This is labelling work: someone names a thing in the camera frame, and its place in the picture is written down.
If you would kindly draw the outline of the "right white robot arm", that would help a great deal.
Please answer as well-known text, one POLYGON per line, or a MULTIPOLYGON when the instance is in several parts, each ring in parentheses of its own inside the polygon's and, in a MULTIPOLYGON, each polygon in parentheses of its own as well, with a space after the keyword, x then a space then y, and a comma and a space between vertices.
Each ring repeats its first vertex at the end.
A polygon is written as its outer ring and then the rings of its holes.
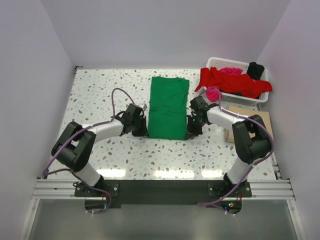
POLYGON ((190 101, 185 139, 203 134, 203 126, 216 124, 233 133, 237 154, 231 169, 224 174, 219 194, 235 196, 255 164, 267 159, 274 151, 273 137, 260 115, 246 116, 233 113, 217 103, 207 104, 198 96, 190 101))

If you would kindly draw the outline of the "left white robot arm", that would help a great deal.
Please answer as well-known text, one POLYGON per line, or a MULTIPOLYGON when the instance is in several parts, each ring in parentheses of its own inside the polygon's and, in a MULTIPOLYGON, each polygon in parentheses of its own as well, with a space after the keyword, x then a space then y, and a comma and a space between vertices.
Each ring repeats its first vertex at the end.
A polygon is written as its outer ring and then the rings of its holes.
POLYGON ((99 196, 106 189, 104 178, 89 163, 94 144, 131 133, 135 137, 147 137, 145 103, 131 103, 125 111, 116 114, 110 121, 81 125, 74 121, 64 129, 51 150, 51 156, 67 167, 92 196, 99 196))

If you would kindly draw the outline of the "green t shirt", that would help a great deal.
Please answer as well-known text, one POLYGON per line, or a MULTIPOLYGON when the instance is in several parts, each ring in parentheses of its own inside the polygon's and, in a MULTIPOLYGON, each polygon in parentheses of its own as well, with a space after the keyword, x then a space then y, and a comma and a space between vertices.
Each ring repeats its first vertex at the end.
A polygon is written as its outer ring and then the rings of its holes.
POLYGON ((151 139, 185 139, 189 85, 185 78, 152 77, 147 127, 151 139))

